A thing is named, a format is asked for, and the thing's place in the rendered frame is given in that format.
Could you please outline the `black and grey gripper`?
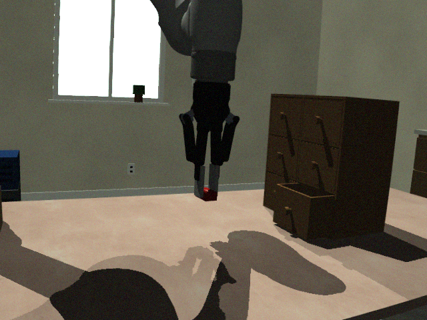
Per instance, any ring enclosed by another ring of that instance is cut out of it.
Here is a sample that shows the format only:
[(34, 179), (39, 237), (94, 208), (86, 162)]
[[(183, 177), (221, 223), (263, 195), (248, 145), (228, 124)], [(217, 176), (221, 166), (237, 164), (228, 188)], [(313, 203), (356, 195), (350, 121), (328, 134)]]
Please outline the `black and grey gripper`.
[[(207, 136), (211, 133), (211, 163), (209, 164), (208, 189), (218, 192), (220, 166), (230, 157), (236, 125), (240, 118), (230, 113), (229, 83), (201, 82), (193, 84), (193, 105), (187, 113), (180, 114), (183, 125), (185, 154), (187, 161), (194, 163), (194, 195), (202, 198), (205, 178), (205, 152)], [(197, 121), (197, 139), (193, 128), (193, 117)], [(223, 122), (226, 124), (223, 131)]]

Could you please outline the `small red block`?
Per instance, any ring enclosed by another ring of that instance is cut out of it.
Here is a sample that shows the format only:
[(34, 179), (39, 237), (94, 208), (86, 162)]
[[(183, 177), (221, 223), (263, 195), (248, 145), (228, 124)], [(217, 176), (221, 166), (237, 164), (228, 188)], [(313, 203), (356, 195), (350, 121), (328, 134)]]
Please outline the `small red block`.
[(207, 187), (204, 187), (203, 197), (200, 199), (204, 201), (217, 201), (217, 194), (218, 192), (208, 189)]

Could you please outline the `brown wooden chest of drawers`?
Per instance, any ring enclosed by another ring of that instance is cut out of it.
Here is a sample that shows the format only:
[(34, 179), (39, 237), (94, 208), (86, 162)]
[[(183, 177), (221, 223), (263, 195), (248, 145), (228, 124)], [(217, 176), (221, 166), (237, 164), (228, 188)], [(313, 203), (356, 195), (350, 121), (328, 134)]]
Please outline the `brown wooden chest of drawers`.
[[(300, 137), (270, 131), (272, 97), (302, 99)], [(302, 138), (304, 99), (344, 101), (340, 144)], [(339, 100), (334, 100), (339, 99)], [(334, 194), (330, 240), (384, 231), (398, 123), (399, 101), (323, 95), (271, 94), (267, 171)], [(299, 139), (296, 178), (268, 169), (270, 135)], [(335, 191), (298, 179), (301, 141), (339, 147)]]

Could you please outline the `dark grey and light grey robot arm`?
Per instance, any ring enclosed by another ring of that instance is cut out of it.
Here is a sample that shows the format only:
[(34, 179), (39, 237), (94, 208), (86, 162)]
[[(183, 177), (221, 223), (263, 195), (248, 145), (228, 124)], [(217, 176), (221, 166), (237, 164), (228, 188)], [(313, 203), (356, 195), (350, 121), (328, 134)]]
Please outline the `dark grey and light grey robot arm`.
[(170, 46), (191, 56), (191, 78), (228, 83), (235, 79), (242, 32), (242, 0), (150, 0)]

